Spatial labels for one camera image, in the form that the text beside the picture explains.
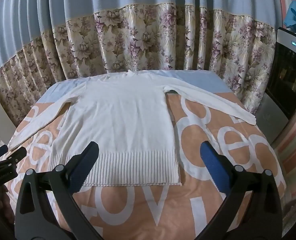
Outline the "white knit sweater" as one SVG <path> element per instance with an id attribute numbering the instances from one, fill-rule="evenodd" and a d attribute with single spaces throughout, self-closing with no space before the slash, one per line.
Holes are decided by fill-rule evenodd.
<path id="1" fill-rule="evenodd" d="M 8 145 L 13 150 L 51 123 L 68 105 L 53 141 L 48 168 L 67 163 L 90 142 L 99 157 L 85 183 L 90 186 L 179 185 L 179 166 L 166 93 L 255 125 L 238 104 L 174 77 L 150 72 L 106 75 L 81 83 L 27 124 Z"/>

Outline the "black silver appliance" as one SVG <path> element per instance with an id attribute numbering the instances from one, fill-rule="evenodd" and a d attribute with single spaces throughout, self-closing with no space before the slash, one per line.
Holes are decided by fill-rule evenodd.
<path id="1" fill-rule="evenodd" d="M 296 33 L 277 30 L 272 70 L 256 111 L 257 126 L 273 143 L 296 111 Z"/>

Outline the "blue floral curtain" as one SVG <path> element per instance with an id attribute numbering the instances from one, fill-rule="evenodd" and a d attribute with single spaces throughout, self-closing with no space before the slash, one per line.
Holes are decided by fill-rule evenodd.
<path id="1" fill-rule="evenodd" d="M 281 0 L 0 0 L 0 103 L 18 125 L 60 81 L 205 69 L 255 113 L 281 21 Z"/>

